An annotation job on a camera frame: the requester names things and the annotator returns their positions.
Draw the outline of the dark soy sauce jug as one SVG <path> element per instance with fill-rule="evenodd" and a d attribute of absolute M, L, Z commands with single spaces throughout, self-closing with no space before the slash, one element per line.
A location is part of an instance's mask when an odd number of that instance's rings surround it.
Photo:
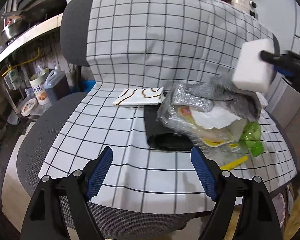
<path fill-rule="evenodd" d="M 59 66 L 55 66 L 54 70 L 47 76 L 44 89 L 52 105 L 70 93 L 66 73 Z"/>

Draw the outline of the white foam block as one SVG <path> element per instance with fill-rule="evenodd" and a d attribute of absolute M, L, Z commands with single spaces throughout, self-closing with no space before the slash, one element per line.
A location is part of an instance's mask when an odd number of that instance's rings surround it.
<path fill-rule="evenodd" d="M 239 54 L 232 83 L 241 90 L 266 94 L 270 88 L 273 66 L 260 57 L 261 52 L 274 53 L 271 39 L 244 42 Z"/>

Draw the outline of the white printed canister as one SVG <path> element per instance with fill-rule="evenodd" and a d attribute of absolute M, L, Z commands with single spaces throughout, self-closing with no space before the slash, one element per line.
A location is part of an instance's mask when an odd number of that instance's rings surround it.
<path fill-rule="evenodd" d="M 40 105 L 45 105 L 49 102 L 47 92 L 44 89 L 44 83 L 49 75 L 49 69 L 43 69 L 30 77 L 30 85 Z"/>

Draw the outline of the clear plastic food container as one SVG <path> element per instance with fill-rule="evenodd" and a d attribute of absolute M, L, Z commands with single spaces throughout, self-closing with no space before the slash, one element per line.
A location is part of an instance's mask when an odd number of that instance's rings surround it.
<path fill-rule="evenodd" d="M 188 106 L 173 106 L 168 97 L 159 107 L 158 119 L 175 133 L 188 136 L 207 159 L 214 160 L 223 170 L 231 170 L 248 160 L 248 150 L 239 144 L 246 120 L 236 120 L 221 129 L 205 129 L 196 124 Z"/>

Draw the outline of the white rice cooker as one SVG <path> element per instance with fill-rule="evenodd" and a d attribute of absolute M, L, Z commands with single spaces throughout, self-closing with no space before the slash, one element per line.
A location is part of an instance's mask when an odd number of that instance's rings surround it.
<path fill-rule="evenodd" d="M 246 14 L 258 18 L 256 7 L 257 4 L 254 0 L 231 0 L 232 6 Z"/>

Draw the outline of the small round printed tin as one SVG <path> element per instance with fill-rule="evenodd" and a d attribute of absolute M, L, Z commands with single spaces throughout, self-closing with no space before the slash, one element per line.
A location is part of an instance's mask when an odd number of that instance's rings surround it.
<path fill-rule="evenodd" d="M 23 117 L 30 115 L 38 106 L 35 98 L 27 100 L 21 107 L 20 113 Z"/>

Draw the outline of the white kitchen counter shelf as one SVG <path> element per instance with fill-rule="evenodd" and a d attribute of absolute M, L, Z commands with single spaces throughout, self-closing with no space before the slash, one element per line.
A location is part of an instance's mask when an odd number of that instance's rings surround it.
<path fill-rule="evenodd" d="M 30 28 L 18 38 L 16 38 L 12 43 L 10 43 L 3 52 L 0 53 L 0 64 L 4 61 L 9 55 L 14 51 L 21 48 L 23 45 L 28 42 L 35 40 L 36 38 L 49 33 L 52 30 L 55 30 L 61 26 L 63 13 L 54 16 L 34 27 Z"/>

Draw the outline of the black trash bag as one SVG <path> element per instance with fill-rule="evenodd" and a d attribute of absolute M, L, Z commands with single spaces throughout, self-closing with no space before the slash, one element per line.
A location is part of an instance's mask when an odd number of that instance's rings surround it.
<path fill-rule="evenodd" d="M 159 105 L 144 107 L 145 132 L 148 145 L 155 150 L 168 152 L 190 152 L 194 147 L 186 135 L 178 135 L 158 120 Z"/>

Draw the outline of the black wok pan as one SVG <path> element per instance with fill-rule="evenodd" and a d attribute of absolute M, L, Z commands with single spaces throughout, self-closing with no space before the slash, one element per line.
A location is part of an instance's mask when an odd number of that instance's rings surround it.
<path fill-rule="evenodd" d="M 21 19 L 27 23 L 43 22 L 64 12 L 66 0 L 45 0 L 29 9 L 6 12 L 2 19 Z"/>

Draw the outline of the white brown patterned napkin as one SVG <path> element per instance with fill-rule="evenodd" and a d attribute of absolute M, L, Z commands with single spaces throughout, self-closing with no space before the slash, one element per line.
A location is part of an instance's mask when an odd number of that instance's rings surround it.
<path fill-rule="evenodd" d="M 165 100 L 164 88 L 127 88 L 113 102 L 114 106 L 159 105 Z"/>

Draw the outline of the grey refrigerator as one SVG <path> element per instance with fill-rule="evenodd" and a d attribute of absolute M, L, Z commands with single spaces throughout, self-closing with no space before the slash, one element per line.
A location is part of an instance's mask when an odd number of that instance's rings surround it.
<path fill-rule="evenodd" d="M 255 0 L 258 20 L 273 32 L 280 52 L 291 50 L 300 55 L 300 6 L 295 0 Z M 294 90 L 280 73 L 266 94 L 266 110 L 289 129 L 300 125 L 300 94 Z"/>

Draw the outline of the white tissue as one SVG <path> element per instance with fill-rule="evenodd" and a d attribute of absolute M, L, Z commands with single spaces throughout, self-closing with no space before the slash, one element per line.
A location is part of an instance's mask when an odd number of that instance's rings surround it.
<path fill-rule="evenodd" d="M 221 129 L 231 125 L 234 121 L 241 120 L 239 116 L 220 106 L 214 106 L 209 112 L 201 112 L 190 107 L 190 112 L 194 122 L 205 129 Z"/>

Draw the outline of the green plastic bottle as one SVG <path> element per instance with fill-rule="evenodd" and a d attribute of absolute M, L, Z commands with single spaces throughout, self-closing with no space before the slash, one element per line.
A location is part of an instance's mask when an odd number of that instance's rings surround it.
<path fill-rule="evenodd" d="M 245 125 L 238 141 L 239 145 L 247 150 L 253 157 L 258 157 L 264 152 L 261 142 L 261 127 L 258 122 L 249 122 Z"/>

